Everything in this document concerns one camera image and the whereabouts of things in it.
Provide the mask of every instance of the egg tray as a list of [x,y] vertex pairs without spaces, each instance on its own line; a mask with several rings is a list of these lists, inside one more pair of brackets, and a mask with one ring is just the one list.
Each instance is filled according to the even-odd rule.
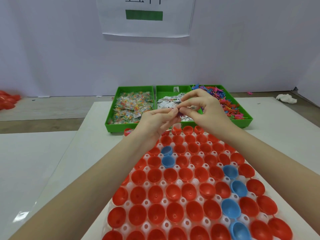
[[102,239],[293,239],[281,218],[240,153],[186,126],[164,133],[126,177],[110,201]]

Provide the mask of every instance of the blue cup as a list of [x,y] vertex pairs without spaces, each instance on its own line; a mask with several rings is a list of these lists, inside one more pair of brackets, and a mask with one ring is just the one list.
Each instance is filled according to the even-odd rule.
[[245,184],[241,181],[235,180],[231,183],[230,189],[233,193],[237,194],[239,197],[247,196],[248,190]]
[[224,172],[224,175],[226,175],[230,179],[235,179],[239,175],[238,169],[232,165],[225,165],[223,167],[223,172]]
[[237,202],[232,199],[224,199],[221,203],[222,213],[229,217],[236,219],[241,215],[241,209]]
[[251,240],[251,234],[245,224],[235,221],[230,224],[229,231],[234,240]]
[[165,168],[173,168],[173,166],[175,165],[175,161],[174,158],[172,156],[164,156],[161,160],[162,165]]
[[171,156],[172,153],[173,153],[172,147],[169,146],[169,145],[165,146],[164,148],[162,148],[161,153],[162,153],[164,156]]

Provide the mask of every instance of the wall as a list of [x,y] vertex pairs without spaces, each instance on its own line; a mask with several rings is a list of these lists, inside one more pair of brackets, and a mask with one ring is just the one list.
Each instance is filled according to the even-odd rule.
[[320,54],[297,85],[298,93],[320,107]]
[[102,35],[95,0],[0,0],[0,88],[27,96],[197,82],[291,90],[320,53],[319,6],[196,0],[190,37],[165,39]]

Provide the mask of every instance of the green plastic bin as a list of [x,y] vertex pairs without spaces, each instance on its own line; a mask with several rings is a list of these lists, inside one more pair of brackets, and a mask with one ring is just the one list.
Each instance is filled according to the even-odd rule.
[[[222,85],[200,85],[200,86],[217,87],[218,89],[222,89],[226,94],[226,100],[230,100],[233,104],[239,104],[238,101],[234,97],[232,97],[231,94]],[[238,106],[238,109],[243,114],[243,116],[246,117],[247,119],[243,119],[243,120],[232,119],[231,121],[240,128],[248,127],[251,121],[253,121],[253,118],[240,104]]]
[[[179,88],[179,92],[174,92],[174,88],[178,87]],[[187,93],[192,91],[191,86],[190,85],[173,85],[173,86],[156,86],[155,87],[155,94],[156,94],[156,100],[155,102],[157,103],[157,101],[159,99],[162,99],[165,96],[175,96],[178,95],[180,93]],[[187,125],[190,125],[192,127],[195,127],[197,124],[194,121],[183,121],[181,122],[181,126],[185,127]]]
[[123,92],[150,92],[151,96],[153,97],[153,109],[157,109],[157,102],[155,101],[153,86],[134,86],[134,87],[118,87],[117,92],[115,93],[112,105],[110,107],[108,116],[106,118],[105,126],[108,132],[124,132],[126,128],[134,129],[138,125],[138,123],[129,123],[129,124],[109,124],[112,121],[113,114],[114,114],[114,107],[118,100],[120,93]]

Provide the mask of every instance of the red cup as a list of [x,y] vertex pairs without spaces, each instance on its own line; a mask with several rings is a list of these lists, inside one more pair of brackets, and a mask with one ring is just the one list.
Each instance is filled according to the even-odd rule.
[[209,183],[200,184],[199,191],[201,196],[207,200],[212,199],[216,194],[216,188]]
[[229,165],[231,163],[230,158],[224,153],[219,154],[218,161],[223,165]]
[[161,165],[161,159],[158,156],[151,156],[148,159],[148,165],[152,168],[159,168]]
[[126,211],[122,207],[113,208],[107,218],[108,224],[112,228],[121,227],[126,221]]
[[199,134],[203,134],[205,132],[204,129],[202,129],[199,125],[196,125],[194,128],[194,132],[199,135]]
[[163,172],[163,177],[167,183],[173,183],[178,179],[178,173],[173,168],[167,168]]
[[242,197],[239,200],[241,212],[248,217],[256,217],[259,214],[258,204],[249,197]]
[[179,177],[183,182],[188,182],[193,177],[193,172],[190,168],[182,168],[179,170]]
[[186,233],[179,227],[174,227],[169,231],[168,240],[187,240]]
[[157,182],[160,182],[161,178],[162,178],[162,171],[158,168],[152,168],[148,172],[148,180],[151,183],[155,184]]
[[245,158],[238,152],[232,153],[230,159],[232,162],[236,162],[238,165],[245,163]]
[[210,235],[212,240],[231,240],[228,228],[220,223],[213,225]]
[[158,185],[152,186],[148,191],[148,199],[151,203],[160,203],[163,198],[162,188]]
[[209,234],[202,226],[195,226],[191,229],[190,240],[210,240]]
[[187,201],[191,201],[197,197],[197,190],[193,184],[187,183],[182,186],[181,194]]
[[186,143],[192,143],[192,142],[196,142],[196,138],[193,135],[186,135],[184,137],[184,140],[186,141]]
[[176,135],[172,138],[173,142],[178,145],[178,144],[182,144],[184,142],[184,139],[182,136]]
[[188,151],[190,152],[191,155],[198,154],[199,150],[200,148],[195,142],[188,144]]
[[228,145],[227,143],[224,143],[224,148],[230,151],[230,153],[234,153],[236,151],[236,149],[234,149],[232,146]]
[[162,133],[161,136],[168,136],[170,134],[170,130],[166,130],[165,132]]
[[153,204],[148,210],[148,218],[153,224],[159,225],[165,220],[166,211],[160,204]]
[[270,227],[261,220],[254,220],[249,226],[251,236],[257,240],[272,240]]
[[135,170],[143,170],[145,168],[145,166],[147,165],[146,160],[144,160],[143,158],[141,158],[137,164],[134,166]]
[[131,128],[126,128],[126,129],[124,129],[124,132],[123,132],[124,136],[129,135],[130,132],[128,132],[128,131],[132,131],[132,130],[133,130],[133,129],[131,129]]
[[190,201],[186,205],[186,214],[191,221],[199,222],[202,220],[204,213],[201,205],[196,201]]
[[180,222],[184,216],[183,207],[177,202],[170,203],[167,207],[166,213],[169,221],[174,223]]
[[208,141],[207,137],[203,134],[199,134],[196,137],[197,141],[199,141],[201,144],[206,143]]
[[209,219],[218,220],[222,216],[222,210],[218,202],[207,200],[203,204],[203,211]]
[[224,172],[218,166],[212,166],[209,168],[209,173],[214,180],[222,180],[224,177]]
[[185,135],[190,135],[193,133],[193,128],[191,126],[187,125],[182,129],[182,131]]
[[181,189],[175,184],[170,184],[165,190],[165,195],[168,200],[177,201],[181,197]]
[[217,137],[215,137],[214,135],[209,134],[208,135],[208,141],[211,141],[212,143],[216,143],[216,142],[219,141],[219,139]]
[[267,215],[275,215],[278,212],[277,204],[268,196],[258,196],[257,203],[260,211]]
[[182,144],[175,145],[173,149],[174,152],[179,156],[182,156],[186,153],[186,147]]
[[252,178],[255,174],[254,168],[246,163],[241,164],[238,167],[238,172],[239,172],[239,175],[243,175],[246,178]]
[[178,156],[176,164],[179,165],[180,168],[186,168],[189,165],[189,160],[185,156]]
[[160,139],[162,145],[164,147],[169,146],[172,142],[171,137],[170,136],[162,136]]
[[147,218],[147,211],[146,208],[144,208],[140,204],[136,204],[131,207],[129,210],[129,221],[134,226],[139,226],[143,222],[145,222]]
[[217,153],[221,153],[224,151],[224,145],[219,142],[213,143],[212,150],[216,151]]
[[204,162],[209,165],[209,167],[212,167],[217,165],[218,159],[212,154],[207,154],[204,156]]
[[166,240],[166,236],[160,229],[153,229],[149,233],[147,240]]
[[209,173],[204,167],[199,167],[194,170],[194,176],[199,182],[205,182],[209,179]]
[[202,151],[205,155],[208,155],[212,152],[212,147],[208,143],[203,143],[200,145],[200,151]]
[[114,193],[113,197],[112,197],[112,202],[116,205],[116,206],[122,206],[127,200],[128,200],[128,191],[123,188],[120,187],[118,188],[118,190]]
[[138,240],[138,239],[145,240],[144,234],[139,230],[135,230],[131,232],[126,238],[126,240]]
[[158,147],[154,147],[149,151],[149,155],[151,157],[156,157],[156,156],[158,156],[160,154],[160,152],[161,151],[160,151],[160,149]]
[[271,218],[268,222],[268,226],[270,227],[272,235],[281,240],[291,240],[293,238],[290,226],[279,218]]
[[142,204],[142,202],[146,199],[146,191],[141,186],[134,187],[130,193],[130,200],[135,205]]
[[111,230],[108,231],[102,238],[102,240],[122,240],[122,234],[118,231]]
[[220,195],[221,198],[229,198],[231,195],[231,190],[229,185],[227,185],[225,182],[218,182],[215,185],[216,187],[216,194]]
[[172,130],[171,130],[171,133],[176,136],[176,135],[180,135],[182,132],[182,129],[181,128],[177,128],[177,127],[173,127]]
[[204,164],[204,161],[199,155],[194,155],[190,158],[190,163],[193,164],[195,168],[198,168]]
[[248,191],[255,193],[256,196],[262,196],[266,192],[263,183],[254,178],[250,179],[246,186]]
[[146,173],[143,170],[136,170],[131,174],[131,180],[136,185],[142,185],[146,178]]
[[125,180],[122,182],[121,186],[126,186],[129,182],[129,175],[125,178]]

